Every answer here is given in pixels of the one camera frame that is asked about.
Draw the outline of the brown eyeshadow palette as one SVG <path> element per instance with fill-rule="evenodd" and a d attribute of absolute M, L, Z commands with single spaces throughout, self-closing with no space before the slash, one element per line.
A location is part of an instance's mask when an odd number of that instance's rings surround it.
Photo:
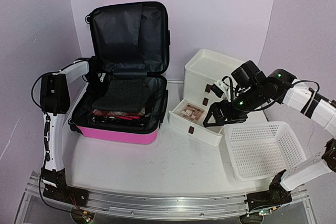
<path fill-rule="evenodd" d="M 199 118 L 203 115 L 204 110 L 191 104 L 187 103 L 185 104 L 181 111 L 178 113 L 180 116 L 186 116 L 188 118 Z"/>

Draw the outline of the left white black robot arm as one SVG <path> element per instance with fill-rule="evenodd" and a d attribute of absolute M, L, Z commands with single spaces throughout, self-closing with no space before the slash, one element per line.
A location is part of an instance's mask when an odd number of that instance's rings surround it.
<path fill-rule="evenodd" d="M 56 201 L 84 207 L 89 192 L 68 186 L 62 160 L 62 130 L 70 109 L 68 85 L 82 76 L 103 69 L 98 57 L 79 58 L 70 65 L 41 76 L 40 108 L 44 113 L 44 161 L 40 179 L 44 183 L 43 196 Z"/>

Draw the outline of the pink cartoon child suitcase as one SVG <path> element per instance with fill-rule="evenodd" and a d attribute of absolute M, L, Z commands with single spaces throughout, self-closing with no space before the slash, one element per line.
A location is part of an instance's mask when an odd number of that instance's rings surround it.
<path fill-rule="evenodd" d="M 170 60 L 169 18 L 156 1 L 102 6 L 87 17 L 93 56 L 100 57 L 104 73 L 113 80 L 142 79 L 151 90 L 145 115 L 139 120 L 95 116 L 92 104 L 106 90 L 86 90 L 68 121 L 70 129 L 99 140 L 147 145 L 153 143 L 166 113 L 168 91 L 164 73 Z"/>

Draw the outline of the white three-drawer storage cabinet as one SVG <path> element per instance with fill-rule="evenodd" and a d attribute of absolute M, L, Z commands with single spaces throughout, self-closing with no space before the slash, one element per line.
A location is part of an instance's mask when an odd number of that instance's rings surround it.
<path fill-rule="evenodd" d="M 182 101 L 169 112 L 169 124 L 181 132 L 205 142 L 218 146 L 222 139 L 222 127 L 203 126 L 208 109 L 214 102 L 221 101 L 211 91 L 211 86 L 224 76 L 229 76 L 243 61 L 208 49 L 199 50 L 185 65 Z M 178 113 L 182 107 L 191 103 L 204 110 L 199 118 L 188 118 Z"/>

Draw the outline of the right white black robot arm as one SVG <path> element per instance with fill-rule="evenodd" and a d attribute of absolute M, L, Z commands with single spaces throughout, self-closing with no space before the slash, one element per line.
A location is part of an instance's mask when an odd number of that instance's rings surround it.
<path fill-rule="evenodd" d="M 249 212 L 288 204 L 291 192 L 317 177 L 335 171 L 335 101 L 309 87 L 307 80 L 277 69 L 266 76 L 244 64 L 216 81 L 219 97 L 208 108 L 204 127 L 221 126 L 233 169 L 241 180 L 270 178 L 267 190 L 248 193 Z M 274 104 L 296 111 L 303 125 L 311 122 L 329 139 L 325 147 L 305 158 L 300 142 L 286 122 L 249 123 L 248 117 Z"/>

